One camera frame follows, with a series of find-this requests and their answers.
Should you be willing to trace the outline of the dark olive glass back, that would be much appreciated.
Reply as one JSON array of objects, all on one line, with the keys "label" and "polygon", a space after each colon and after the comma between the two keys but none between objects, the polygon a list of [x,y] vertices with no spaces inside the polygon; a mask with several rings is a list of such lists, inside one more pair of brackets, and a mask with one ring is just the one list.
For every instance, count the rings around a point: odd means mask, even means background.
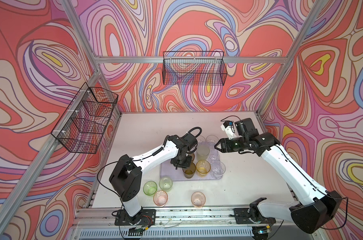
[{"label": "dark olive glass back", "polygon": [[192,162],[194,162],[194,160],[195,160],[195,154],[192,153],[192,154],[190,154],[190,156],[192,157]]}]

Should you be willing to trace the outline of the dark olive glass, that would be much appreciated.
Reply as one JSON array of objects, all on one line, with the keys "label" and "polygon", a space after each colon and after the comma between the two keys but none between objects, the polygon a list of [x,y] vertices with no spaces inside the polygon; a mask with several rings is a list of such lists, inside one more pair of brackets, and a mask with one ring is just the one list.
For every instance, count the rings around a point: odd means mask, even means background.
[{"label": "dark olive glass", "polygon": [[185,178],[191,179],[196,172],[196,165],[194,163],[191,163],[190,166],[186,169],[183,169],[183,173]]},{"label": "dark olive glass", "polygon": [[195,154],[192,153],[192,154],[190,154],[190,156],[192,157],[192,162],[194,162],[194,160],[195,160]]}]

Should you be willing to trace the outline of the pale green glass front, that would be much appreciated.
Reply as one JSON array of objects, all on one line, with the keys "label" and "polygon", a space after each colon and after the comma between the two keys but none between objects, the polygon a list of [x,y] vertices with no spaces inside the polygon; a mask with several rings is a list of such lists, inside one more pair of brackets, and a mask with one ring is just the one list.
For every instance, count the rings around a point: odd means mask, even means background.
[{"label": "pale green glass front", "polygon": [[198,145],[196,155],[197,161],[207,160],[210,155],[210,148],[207,145]]}]

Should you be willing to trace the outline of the small clear glass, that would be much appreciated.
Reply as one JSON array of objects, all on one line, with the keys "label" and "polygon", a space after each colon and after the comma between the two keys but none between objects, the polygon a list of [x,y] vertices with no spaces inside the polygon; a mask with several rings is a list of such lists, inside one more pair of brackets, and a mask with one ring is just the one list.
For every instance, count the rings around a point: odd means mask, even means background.
[{"label": "small clear glass", "polygon": [[219,153],[218,152],[210,153],[210,155],[208,157],[208,161],[210,163],[215,163],[215,162],[220,161],[220,155],[219,155]]}]

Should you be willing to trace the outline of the yellow glass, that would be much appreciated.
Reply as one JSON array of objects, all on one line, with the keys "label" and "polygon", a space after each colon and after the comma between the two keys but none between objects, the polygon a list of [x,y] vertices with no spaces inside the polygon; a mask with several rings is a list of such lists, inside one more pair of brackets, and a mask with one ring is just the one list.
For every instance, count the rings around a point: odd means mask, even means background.
[{"label": "yellow glass", "polygon": [[211,171],[211,164],[207,160],[199,160],[196,164],[196,171],[200,177],[205,177]]}]

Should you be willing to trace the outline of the dark olive glass front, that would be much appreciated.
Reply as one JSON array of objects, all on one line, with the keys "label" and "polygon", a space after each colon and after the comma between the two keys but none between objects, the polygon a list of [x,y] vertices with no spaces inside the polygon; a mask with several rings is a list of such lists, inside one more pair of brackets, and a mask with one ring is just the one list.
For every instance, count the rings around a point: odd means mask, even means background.
[{"label": "dark olive glass front", "polygon": [[191,179],[196,172],[196,165],[194,163],[191,163],[190,166],[186,169],[183,169],[183,173],[185,178]]}]

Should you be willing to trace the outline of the light green glass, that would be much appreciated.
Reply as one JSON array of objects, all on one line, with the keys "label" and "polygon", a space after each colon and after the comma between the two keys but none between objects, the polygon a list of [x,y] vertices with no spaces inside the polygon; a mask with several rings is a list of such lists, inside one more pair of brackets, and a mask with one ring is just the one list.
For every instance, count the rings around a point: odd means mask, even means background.
[{"label": "light green glass", "polygon": [[161,178],[159,181],[159,186],[160,186],[161,190],[163,190],[165,192],[170,191],[172,188],[172,185],[173,185],[173,181],[168,176]]}]

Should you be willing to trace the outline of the peach pink glass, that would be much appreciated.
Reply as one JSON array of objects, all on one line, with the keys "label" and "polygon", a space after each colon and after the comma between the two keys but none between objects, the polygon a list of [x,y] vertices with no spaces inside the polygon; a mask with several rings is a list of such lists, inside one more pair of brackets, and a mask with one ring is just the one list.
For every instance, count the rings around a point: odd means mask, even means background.
[{"label": "peach pink glass", "polygon": [[206,203],[206,196],[202,192],[194,192],[191,196],[191,202],[195,208],[201,208]]}]

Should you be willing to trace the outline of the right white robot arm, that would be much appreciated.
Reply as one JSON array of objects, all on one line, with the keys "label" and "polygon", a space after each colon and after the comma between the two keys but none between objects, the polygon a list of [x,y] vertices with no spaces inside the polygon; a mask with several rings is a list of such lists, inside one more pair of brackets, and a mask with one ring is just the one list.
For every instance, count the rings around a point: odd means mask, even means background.
[{"label": "right white robot arm", "polygon": [[294,202],[274,202],[259,198],[249,205],[245,217],[260,223],[268,218],[295,223],[307,234],[312,234],[332,220],[343,197],[337,191],[328,191],[306,173],[287,153],[271,133],[260,134],[250,118],[230,121],[221,120],[221,129],[227,134],[215,149],[221,153],[256,154],[284,179],[294,192]]}]

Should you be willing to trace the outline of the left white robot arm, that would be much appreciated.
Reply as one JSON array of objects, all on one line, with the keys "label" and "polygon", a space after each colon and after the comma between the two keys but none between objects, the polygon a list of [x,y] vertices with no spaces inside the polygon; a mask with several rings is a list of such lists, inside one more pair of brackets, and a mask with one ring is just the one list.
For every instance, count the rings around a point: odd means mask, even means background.
[{"label": "left white robot arm", "polygon": [[137,194],[142,175],[168,160],[175,169],[189,168],[192,163],[191,154],[197,145],[198,141],[191,133],[182,137],[166,136],[162,145],[147,153],[134,157],[128,155],[120,157],[109,177],[109,182],[129,217],[141,215],[142,206]]}]

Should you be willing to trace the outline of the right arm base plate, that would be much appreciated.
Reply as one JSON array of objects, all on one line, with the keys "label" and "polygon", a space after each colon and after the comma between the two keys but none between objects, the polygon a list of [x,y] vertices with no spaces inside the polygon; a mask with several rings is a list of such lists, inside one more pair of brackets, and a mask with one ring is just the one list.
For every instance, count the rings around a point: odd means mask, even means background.
[{"label": "right arm base plate", "polygon": [[232,215],[237,224],[267,224],[274,225],[275,218],[265,218],[255,208],[235,208]]}]

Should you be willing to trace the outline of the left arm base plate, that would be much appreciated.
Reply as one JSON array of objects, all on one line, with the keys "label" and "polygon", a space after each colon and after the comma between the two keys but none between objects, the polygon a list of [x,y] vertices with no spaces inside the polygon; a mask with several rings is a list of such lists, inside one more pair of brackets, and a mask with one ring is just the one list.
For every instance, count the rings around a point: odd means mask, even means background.
[{"label": "left arm base plate", "polygon": [[125,209],[112,213],[115,217],[115,226],[144,226],[150,227],[155,224],[156,210],[141,209],[135,216],[130,217]]}]

